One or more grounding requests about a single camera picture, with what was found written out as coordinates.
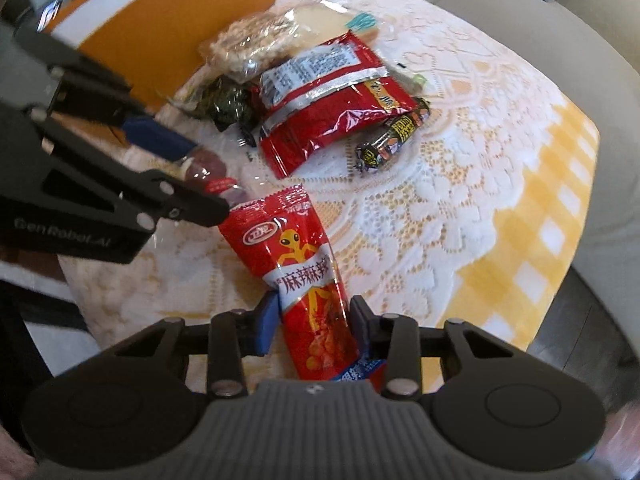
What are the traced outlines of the small clear candy bag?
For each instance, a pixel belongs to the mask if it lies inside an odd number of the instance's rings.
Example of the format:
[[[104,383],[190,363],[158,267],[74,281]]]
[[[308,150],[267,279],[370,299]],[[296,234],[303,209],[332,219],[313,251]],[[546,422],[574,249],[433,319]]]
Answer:
[[[213,151],[197,146],[176,162],[184,182],[198,190],[226,200],[231,207],[248,202],[250,196],[240,182],[228,175],[228,168]]]

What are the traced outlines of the red spicy snack packet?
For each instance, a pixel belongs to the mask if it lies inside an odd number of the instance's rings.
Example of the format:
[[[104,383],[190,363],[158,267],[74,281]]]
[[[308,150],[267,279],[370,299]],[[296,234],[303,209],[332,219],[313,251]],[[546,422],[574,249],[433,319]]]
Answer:
[[[219,227],[251,274],[278,293],[283,339],[303,380],[367,380],[380,391],[386,363],[350,331],[348,298],[321,220],[303,185],[231,209]]]

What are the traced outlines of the clear bag of peanuts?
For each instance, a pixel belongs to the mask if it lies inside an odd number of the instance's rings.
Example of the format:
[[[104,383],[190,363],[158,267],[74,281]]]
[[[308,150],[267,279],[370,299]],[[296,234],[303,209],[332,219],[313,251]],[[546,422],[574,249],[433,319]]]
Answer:
[[[292,56],[300,46],[300,25],[293,15],[262,12],[241,18],[203,41],[198,53],[217,73],[245,84]]]

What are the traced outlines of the dark seaweed snack bag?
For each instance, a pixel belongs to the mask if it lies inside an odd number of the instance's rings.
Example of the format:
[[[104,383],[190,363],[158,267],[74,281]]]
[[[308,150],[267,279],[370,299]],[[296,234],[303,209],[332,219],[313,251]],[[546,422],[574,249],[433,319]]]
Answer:
[[[253,131],[260,122],[255,98],[251,84],[239,84],[229,76],[220,75],[202,82],[184,99],[167,102],[186,116],[212,122],[220,132],[233,125]]]

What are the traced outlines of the orange cardboard box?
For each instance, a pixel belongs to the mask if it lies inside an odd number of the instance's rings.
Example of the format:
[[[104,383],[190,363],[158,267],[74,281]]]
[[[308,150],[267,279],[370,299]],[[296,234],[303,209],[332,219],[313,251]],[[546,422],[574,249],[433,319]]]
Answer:
[[[200,44],[274,0],[72,0],[47,26],[58,40],[121,74],[151,110],[202,66]]]

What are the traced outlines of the white lace tablecloth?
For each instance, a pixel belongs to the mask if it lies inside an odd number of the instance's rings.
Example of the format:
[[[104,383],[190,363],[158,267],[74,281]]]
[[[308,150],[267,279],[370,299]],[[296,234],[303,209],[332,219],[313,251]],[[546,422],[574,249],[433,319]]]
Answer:
[[[442,325],[457,273],[495,246],[495,214],[520,200],[554,109],[569,99],[517,54],[434,4],[337,1],[381,19],[381,50],[426,76],[432,116],[377,172],[357,171],[360,141],[350,138],[314,154],[291,179],[276,180],[261,157],[250,176],[268,192],[304,185],[349,296],[362,295],[378,313]],[[217,229],[170,221],[126,266],[60,263],[101,347],[165,316],[198,324],[251,307],[265,291]]]

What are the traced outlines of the yellow checked tablecloth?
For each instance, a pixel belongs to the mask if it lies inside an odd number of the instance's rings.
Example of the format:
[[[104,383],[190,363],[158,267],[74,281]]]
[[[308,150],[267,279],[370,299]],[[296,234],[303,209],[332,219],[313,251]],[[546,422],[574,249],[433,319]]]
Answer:
[[[567,274],[586,223],[599,131],[572,101],[554,109],[518,203],[495,214],[496,244],[462,268],[443,320],[461,318],[524,350]]]

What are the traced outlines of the large red snack bag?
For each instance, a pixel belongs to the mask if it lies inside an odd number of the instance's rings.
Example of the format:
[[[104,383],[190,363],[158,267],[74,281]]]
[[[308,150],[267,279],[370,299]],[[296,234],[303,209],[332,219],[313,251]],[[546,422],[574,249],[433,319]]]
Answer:
[[[412,112],[416,101],[352,32],[300,52],[259,78],[260,148],[279,179],[345,136]]]

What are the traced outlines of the dark sausage stick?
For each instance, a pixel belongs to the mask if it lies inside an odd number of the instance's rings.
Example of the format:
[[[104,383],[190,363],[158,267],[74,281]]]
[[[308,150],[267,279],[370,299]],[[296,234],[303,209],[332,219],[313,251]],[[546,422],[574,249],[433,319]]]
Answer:
[[[378,171],[386,165],[431,116],[431,103],[422,96],[413,97],[414,109],[385,119],[373,129],[368,142],[356,146],[356,168],[360,172]]]

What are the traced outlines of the grey sofa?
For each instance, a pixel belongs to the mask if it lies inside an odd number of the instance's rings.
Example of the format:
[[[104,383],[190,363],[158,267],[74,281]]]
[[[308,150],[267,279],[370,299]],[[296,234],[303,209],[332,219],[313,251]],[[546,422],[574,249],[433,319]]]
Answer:
[[[591,26],[577,0],[423,0],[484,32],[550,79],[600,141],[586,223],[568,270],[639,340],[639,73],[628,47]],[[639,0],[624,0],[634,18]]]

